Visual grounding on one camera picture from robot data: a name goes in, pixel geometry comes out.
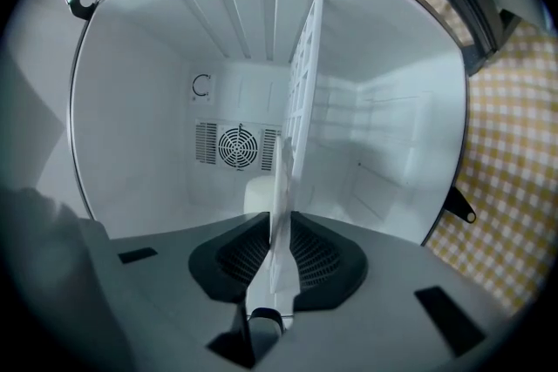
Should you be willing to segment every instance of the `yellow checkered cloth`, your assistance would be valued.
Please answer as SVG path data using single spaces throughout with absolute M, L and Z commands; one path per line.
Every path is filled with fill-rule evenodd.
M 446 0 L 426 0 L 462 43 L 472 41 Z M 469 126 L 456 186 L 477 220 L 444 213 L 427 246 L 510 313 L 536 296 L 558 231 L 558 41 L 520 23 L 469 78 Z

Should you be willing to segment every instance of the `black rectangular slot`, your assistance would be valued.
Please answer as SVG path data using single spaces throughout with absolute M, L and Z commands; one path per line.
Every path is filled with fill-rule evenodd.
M 156 255 L 157 252 L 152 248 L 140 248 L 139 250 L 126 251 L 125 253 L 120 253 L 119 257 L 123 264 L 129 264 L 130 262 L 135 262 L 136 260 L 142 260 L 147 257 Z
M 456 356 L 485 339 L 484 334 L 440 287 L 415 292 L 426 312 Z

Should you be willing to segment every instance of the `fan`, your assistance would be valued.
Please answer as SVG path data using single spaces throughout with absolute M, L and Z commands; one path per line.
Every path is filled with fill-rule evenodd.
M 219 138 L 219 155 L 229 166 L 242 169 L 254 163 L 258 154 L 257 141 L 242 125 L 225 131 Z

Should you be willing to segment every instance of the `fan grille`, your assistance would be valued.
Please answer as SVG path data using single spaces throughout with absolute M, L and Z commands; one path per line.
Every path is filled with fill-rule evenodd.
M 242 129 L 241 125 L 221 135 L 218 149 L 221 159 L 236 169 L 254 163 L 258 154 L 258 144 L 254 135 Z

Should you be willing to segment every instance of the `air vent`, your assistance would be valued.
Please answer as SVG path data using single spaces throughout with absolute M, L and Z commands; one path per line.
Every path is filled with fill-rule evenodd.
M 274 131 L 273 129 L 265 129 L 263 131 L 262 171 L 271 171 L 276 148 L 276 137 L 279 135 L 281 135 L 281 131 Z
M 242 125 L 223 132 L 219 138 L 218 149 L 223 162 L 235 169 L 250 166 L 258 155 L 255 136 Z
M 200 163 L 215 164 L 217 142 L 216 123 L 197 123 L 195 125 L 195 159 Z

